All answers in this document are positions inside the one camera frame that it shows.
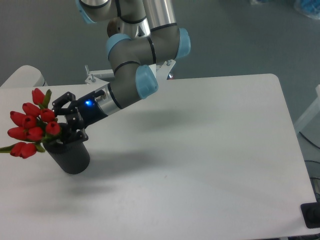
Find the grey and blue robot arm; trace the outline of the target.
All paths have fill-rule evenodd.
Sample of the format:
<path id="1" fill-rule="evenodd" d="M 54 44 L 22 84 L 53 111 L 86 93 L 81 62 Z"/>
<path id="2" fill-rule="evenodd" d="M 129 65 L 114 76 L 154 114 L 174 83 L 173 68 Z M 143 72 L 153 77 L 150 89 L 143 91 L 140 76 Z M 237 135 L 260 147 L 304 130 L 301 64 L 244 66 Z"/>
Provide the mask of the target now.
<path id="1" fill-rule="evenodd" d="M 76 6 L 87 23 L 116 18 L 129 30 L 119 27 L 106 42 L 113 81 L 81 98 L 67 92 L 53 102 L 55 114 L 66 118 L 58 137 L 63 144 L 86 141 L 86 127 L 155 93 L 158 82 L 151 65 L 191 50 L 170 0 L 78 0 Z"/>

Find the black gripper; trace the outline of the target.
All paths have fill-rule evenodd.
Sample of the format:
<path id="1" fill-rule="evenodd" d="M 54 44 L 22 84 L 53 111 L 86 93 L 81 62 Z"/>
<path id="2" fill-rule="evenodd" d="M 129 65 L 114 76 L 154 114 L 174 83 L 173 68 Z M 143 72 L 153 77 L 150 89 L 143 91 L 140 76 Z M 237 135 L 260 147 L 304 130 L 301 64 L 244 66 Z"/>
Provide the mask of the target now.
<path id="1" fill-rule="evenodd" d="M 60 133 L 56 143 L 68 145 L 83 143 L 89 139 L 85 128 L 108 116 L 97 102 L 97 98 L 104 94 L 104 91 L 92 91 L 76 100 L 76 96 L 68 91 L 52 102 L 54 115 L 65 116 L 67 122 L 59 123 Z"/>

